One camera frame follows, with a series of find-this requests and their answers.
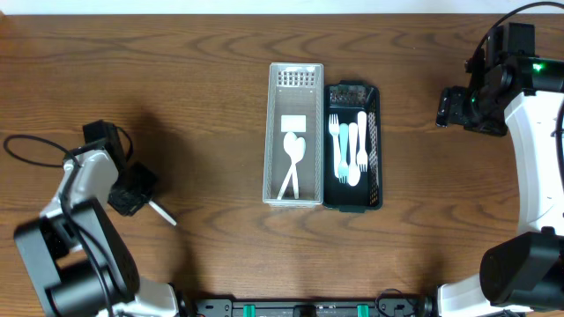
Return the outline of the white plastic fork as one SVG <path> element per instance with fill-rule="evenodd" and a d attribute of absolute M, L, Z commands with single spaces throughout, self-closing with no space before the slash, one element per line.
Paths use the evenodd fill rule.
<path fill-rule="evenodd" d="M 333 167 L 334 167 L 334 174 L 337 179 L 339 179 L 338 173 L 338 165 L 340 163 L 341 155 L 340 155 L 340 146 L 339 146 L 339 122 L 338 116 L 336 114 L 331 114 L 329 117 L 329 132 L 332 137 L 333 143 Z"/>
<path fill-rule="evenodd" d="M 359 111 L 357 114 L 358 135 L 359 135 L 359 151 L 357 161 L 362 172 L 367 171 L 367 150 L 366 150 L 366 134 L 367 134 L 367 114 Z"/>
<path fill-rule="evenodd" d="M 340 161 L 338 164 L 338 178 L 339 182 L 346 184 L 348 182 L 349 167 L 347 163 L 347 146 L 348 146 L 348 132 L 349 128 L 346 123 L 339 125 L 339 147 L 340 147 Z"/>

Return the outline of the black plastic basket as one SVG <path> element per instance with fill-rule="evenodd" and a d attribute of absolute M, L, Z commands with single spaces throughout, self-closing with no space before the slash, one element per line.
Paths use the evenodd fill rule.
<path fill-rule="evenodd" d="M 362 81 L 342 80 L 337 84 L 326 85 L 323 93 L 324 109 L 324 153 L 323 153 L 323 205 L 343 212 L 364 212 L 378 210 L 383 204 L 382 194 L 382 146 L 380 92 L 374 85 Z M 329 132 L 329 117 L 338 116 L 339 125 L 355 122 L 357 114 L 367 114 L 367 171 L 360 171 L 360 181 L 356 187 L 348 182 L 342 184 L 335 177 L 333 167 L 333 143 Z M 350 164 L 349 132 L 347 163 Z"/>

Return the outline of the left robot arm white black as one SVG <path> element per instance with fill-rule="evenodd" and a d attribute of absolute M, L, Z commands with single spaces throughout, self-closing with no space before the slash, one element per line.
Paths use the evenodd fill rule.
<path fill-rule="evenodd" d="M 179 316 L 171 284 L 142 278 L 105 205 L 118 169 L 110 154 L 67 158 L 56 195 L 14 232 L 47 316 Z"/>

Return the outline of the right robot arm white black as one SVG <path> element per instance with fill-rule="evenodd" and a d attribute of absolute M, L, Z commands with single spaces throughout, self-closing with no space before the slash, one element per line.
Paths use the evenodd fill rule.
<path fill-rule="evenodd" d="M 443 91 L 436 123 L 510 135 L 520 209 L 516 236 L 485 252 L 479 273 L 437 291 L 440 316 L 551 312 L 563 307 L 563 64 L 526 55 L 466 66 L 468 87 Z"/>

